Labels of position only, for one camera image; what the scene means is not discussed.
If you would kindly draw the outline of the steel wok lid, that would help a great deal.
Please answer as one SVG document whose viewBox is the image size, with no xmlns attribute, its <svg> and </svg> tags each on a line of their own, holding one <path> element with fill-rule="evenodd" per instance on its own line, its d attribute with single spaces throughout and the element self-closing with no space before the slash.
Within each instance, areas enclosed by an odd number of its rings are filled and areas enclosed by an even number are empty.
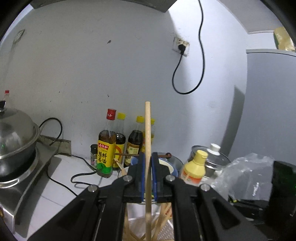
<svg viewBox="0 0 296 241">
<path fill-rule="evenodd" d="M 6 159 L 34 144 L 40 128 L 29 115 L 15 108 L 7 108 L 1 101 L 1 159 Z"/>
</svg>

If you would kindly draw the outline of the small spice jar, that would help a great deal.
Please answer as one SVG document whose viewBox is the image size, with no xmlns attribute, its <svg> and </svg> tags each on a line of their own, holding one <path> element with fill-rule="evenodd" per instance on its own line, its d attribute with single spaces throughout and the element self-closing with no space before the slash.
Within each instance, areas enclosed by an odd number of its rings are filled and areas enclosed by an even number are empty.
<svg viewBox="0 0 296 241">
<path fill-rule="evenodd" d="M 92 144 L 90 146 L 90 163 L 94 168 L 97 167 L 97 152 L 98 144 Z"/>
</svg>

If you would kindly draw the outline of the glass pot lid white knob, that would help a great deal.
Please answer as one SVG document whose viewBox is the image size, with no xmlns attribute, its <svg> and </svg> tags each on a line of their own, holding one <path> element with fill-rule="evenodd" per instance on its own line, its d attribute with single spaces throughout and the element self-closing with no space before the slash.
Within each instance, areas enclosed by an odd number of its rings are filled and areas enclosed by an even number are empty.
<svg viewBox="0 0 296 241">
<path fill-rule="evenodd" d="M 204 146 L 192 146 L 191 153 L 188 158 L 188 162 L 192 161 L 196 151 L 202 150 L 208 153 L 208 158 L 205 162 L 206 178 L 211 178 L 216 171 L 221 171 L 230 162 L 227 156 L 220 152 L 220 146 L 217 144 L 210 144 L 210 147 Z"/>
</svg>

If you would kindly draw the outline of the yellow cap dark sauce bottle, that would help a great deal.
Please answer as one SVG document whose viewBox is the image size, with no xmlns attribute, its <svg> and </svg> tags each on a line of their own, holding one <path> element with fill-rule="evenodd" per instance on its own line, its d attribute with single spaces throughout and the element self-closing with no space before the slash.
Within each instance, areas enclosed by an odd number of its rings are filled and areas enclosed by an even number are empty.
<svg viewBox="0 0 296 241">
<path fill-rule="evenodd" d="M 117 127 L 116 127 L 116 147 L 114 158 L 122 164 L 123 156 L 121 154 L 125 151 L 126 136 L 124 134 L 125 125 L 125 113 L 118 113 L 117 115 Z"/>
</svg>

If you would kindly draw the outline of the clear bottle red cap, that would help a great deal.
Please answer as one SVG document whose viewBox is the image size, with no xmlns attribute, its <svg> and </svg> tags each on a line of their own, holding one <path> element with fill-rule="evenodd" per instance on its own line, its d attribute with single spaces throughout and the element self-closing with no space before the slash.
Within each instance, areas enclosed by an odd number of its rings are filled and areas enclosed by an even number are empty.
<svg viewBox="0 0 296 241">
<path fill-rule="evenodd" d="M 9 90 L 5 90 L 3 100 L 5 101 L 5 106 L 4 106 L 5 108 L 12 108 L 13 107 Z"/>
</svg>

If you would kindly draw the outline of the white plastic utensil basket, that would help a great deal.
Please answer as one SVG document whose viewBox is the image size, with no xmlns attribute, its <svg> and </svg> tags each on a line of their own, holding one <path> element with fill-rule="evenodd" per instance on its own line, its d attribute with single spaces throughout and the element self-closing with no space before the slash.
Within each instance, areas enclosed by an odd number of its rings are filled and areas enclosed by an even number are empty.
<svg viewBox="0 0 296 241">
<path fill-rule="evenodd" d="M 151 217 L 146 205 L 126 206 L 123 240 L 174 240 L 173 211 L 170 203 L 152 203 Z"/>
</svg>

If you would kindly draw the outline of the plastic bag of greens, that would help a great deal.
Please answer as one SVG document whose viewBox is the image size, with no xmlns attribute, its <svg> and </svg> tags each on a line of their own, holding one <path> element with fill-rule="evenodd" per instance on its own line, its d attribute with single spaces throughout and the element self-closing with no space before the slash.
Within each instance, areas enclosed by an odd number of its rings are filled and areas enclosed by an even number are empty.
<svg viewBox="0 0 296 241">
<path fill-rule="evenodd" d="M 255 153 L 235 159 L 212 182 L 224 199 L 268 201 L 272 189 L 274 159 Z"/>
</svg>

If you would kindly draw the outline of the orange yellow squeeze bottle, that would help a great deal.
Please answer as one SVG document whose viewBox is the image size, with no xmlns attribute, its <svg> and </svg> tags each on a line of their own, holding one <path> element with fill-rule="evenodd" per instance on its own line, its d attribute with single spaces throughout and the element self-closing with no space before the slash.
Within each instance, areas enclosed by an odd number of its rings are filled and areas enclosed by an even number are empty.
<svg viewBox="0 0 296 241">
<path fill-rule="evenodd" d="M 206 174 L 205 162 L 207 158 L 207 152 L 197 150 L 193 160 L 184 165 L 180 178 L 189 185 L 198 186 Z"/>
</svg>

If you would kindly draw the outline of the red cap cooking oil bottle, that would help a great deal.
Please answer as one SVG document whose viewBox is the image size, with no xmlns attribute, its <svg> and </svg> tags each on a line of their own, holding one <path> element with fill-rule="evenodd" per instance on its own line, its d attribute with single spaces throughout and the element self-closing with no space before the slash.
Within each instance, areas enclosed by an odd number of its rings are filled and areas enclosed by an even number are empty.
<svg viewBox="0 0 296 241">
<path fill-rule="evenodd" d="M 114 131 L 115 109 L 108 109 L 106 126 L 98 135 L 97 174 L 109 178 L 113 172 L 116 132 Z"/>
</svg>

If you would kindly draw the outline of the white plate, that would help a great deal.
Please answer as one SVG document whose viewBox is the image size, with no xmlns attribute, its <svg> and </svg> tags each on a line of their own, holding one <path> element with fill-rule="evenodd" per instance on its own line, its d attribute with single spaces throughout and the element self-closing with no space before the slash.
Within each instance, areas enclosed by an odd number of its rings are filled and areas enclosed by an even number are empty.
<svg viewBox="0 0 296 241">
<path fill-rule="evenodd" d="M 127 174 L 125 168 L 121 165 L 121 163 L 117 163 L 119 168 L 121 169 L 121 176 L 123 177 L 123 180 L 125 182 L 130 182 L 132 180 L 132 177 L 130 175 Z"/>
</svg>

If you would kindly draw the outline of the white wall socket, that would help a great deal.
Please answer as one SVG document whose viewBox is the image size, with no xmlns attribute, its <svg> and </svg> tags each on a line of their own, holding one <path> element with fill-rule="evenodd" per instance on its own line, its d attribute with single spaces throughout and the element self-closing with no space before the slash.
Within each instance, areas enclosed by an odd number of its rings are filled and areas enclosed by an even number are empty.
<svg viewBox="0 0 296 241">
<path fill-rule="evenodd" d="M 180 37 L 174 37 L 172 50 L 183 54 L 185 57 L 189 54 L 190 43 Z"/>
</svg>

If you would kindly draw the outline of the blue bowl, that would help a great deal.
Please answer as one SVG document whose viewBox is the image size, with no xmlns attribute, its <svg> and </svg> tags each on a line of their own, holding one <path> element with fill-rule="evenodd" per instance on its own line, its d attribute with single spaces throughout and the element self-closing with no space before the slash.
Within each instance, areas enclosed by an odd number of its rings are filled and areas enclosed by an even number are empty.
<svg viewBox="0 0 296 241">
<path fill-rule="evenodd" d="M 138 163 L 138 157 L 132 157 L 132 159 L 131 159 L 131 165 L 135 165 L 135 164 L 137 164 Z M 159 163 L 161 164 L 161 165 L 164 165 L 164 166 L 167 166 L 168 168 L 169 168 L 169 170 L 170 170 L 170 174 L 171 175 L 173 175 L 173 176 L 175 176 L 175 177 L 177 177 L 178 176 L 178 172 L 177 172 L 177 170 L 173 167 L 173 165 L 172 164 L 170 164 L 168 161 L 166 161 L 166 160 L 164 160 L 164 159 L 162 159 L 162 158 L 159 158 Z"/>
</svg>

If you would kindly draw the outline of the bamboo chopstick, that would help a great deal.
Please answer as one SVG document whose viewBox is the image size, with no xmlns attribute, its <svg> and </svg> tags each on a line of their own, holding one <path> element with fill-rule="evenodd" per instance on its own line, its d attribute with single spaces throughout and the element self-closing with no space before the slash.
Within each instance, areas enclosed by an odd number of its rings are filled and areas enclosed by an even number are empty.
<svg viewBox="0 0 296 241">
<path fill-rule="evenodd" d="M 130 234 L 130 227 L 129 227 L 129 221 L 128 221 L 128 211 L 127 211 L 127 207 L 125 208 L 124 228 L 125 228 L 126 240 L 127 240 L 127 241 L 131 241 L 131 240 L 132 240 L 132 236 L 131 236 L 131 234 Z"/>
<path fill-rule="evenodd" d="M 146 239 L 146 233 L 142 235 L 137 235 L 135 232 L 130 230 L 130 235 L 135 239 L 135 240 L 145 240 Z"/>
<path fill-rule="evenodd" d="M 152 240 L 152 179 L 151 179 L 151 103 L 145 102 L 145 231 L 146 239 Z"/>
<path fill-rule="evenodd" d="M 171 218 L 171 203 L 162 203 L 158 218 L 152 223 L 152 240 L 157 240 L 158 234 L 166 222 Z"/>
<path fill-rule="evenodd" d="M 161 212 L 159 214 L 159 219 L 157 221 L 156 229 L 152 237 L 152 240 L 157 240 L 161 229 L 165 226 L 166 222 L 170 219 L 171 215 L 172 215 L 172 206 L 171 206 L 171 203 L 167 203 L 165 204 L 164 208 L 161 208 Z"/>
</svg>

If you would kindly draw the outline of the yellow cap soy sauce bottle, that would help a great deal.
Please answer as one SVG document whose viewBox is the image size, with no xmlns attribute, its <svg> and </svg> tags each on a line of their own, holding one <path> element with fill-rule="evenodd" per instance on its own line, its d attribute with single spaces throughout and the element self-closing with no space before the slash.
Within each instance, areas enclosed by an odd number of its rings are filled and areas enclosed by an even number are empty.
<svg viewBox="0 0 296 241">
<path fill-rule="evenodd" d="M 135 126 L 130 133 L 126 146 L 126 154 L 138 154 L 144 141 L 144 117 L 137 116 Z"/>
</svg>

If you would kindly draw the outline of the silver induction cooker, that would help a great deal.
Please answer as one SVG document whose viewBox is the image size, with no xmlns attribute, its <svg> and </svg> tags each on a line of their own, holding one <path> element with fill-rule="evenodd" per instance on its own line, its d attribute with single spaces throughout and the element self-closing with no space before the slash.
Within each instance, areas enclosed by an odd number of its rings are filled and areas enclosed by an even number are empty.
<svg viewBox="0 0 296 241">
<path fill-rule="evenodd" d="M 1 215 L 11 233 L 20 223 L 20 215 L 32 188 L 57 153 L 60 144 L 51 146 L 37 142 L 27 162 L 9 180 L 1 180 Z"/>
</svg>

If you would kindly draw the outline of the grey refrigerator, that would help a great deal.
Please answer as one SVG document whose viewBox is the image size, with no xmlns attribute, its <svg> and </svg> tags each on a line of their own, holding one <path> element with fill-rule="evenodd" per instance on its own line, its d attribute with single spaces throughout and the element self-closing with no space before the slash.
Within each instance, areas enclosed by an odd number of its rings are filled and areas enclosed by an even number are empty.
<svg viewBox="0 0 296 241">
<path fill-rule="evenodd" d="M 247 51 L 247 86 L 229 158 L 256 153 L 295 164 L 295 53 Z"/>
</svg>

